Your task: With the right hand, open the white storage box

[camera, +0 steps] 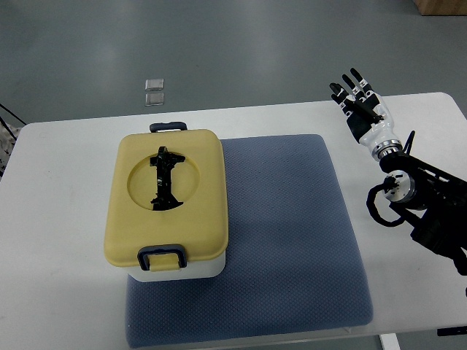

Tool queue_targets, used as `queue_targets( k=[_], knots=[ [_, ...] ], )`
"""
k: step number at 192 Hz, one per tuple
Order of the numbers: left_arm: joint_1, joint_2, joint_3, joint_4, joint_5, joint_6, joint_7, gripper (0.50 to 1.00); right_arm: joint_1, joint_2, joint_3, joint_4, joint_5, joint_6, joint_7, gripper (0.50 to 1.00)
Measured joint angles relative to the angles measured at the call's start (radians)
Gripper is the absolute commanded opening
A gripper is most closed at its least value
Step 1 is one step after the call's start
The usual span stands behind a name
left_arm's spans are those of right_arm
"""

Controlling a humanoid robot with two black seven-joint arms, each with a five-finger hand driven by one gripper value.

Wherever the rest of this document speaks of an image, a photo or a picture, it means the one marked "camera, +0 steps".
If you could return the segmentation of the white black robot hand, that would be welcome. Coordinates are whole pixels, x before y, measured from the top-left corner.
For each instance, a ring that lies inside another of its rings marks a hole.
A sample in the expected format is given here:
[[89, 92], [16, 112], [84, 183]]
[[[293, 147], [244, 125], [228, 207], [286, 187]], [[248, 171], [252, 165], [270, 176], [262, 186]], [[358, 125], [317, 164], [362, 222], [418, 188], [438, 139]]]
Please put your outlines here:
[[356, 142], [365, 146], [375, 160], [381, 159], [386, 149], [402, 149], [393, 132], [393, 117], [382, 97], [359, 71], [351, 68], [350, 73], [342, 76], [347, 87], [332, 82], [330, 89]]

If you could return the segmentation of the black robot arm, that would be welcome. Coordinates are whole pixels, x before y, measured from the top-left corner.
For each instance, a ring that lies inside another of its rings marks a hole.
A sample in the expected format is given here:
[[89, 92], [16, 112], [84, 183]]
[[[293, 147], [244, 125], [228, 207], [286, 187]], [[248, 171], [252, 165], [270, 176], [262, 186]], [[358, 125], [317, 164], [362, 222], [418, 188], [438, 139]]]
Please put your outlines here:
[[366, 205], [374, 221], [394, 228], [407, 222], [412, 240], [450, 259], [466, 275], [466, 181], [410, 155], [415, 132], [403, 148], [378, 157], [387, 174], [371, 188]]

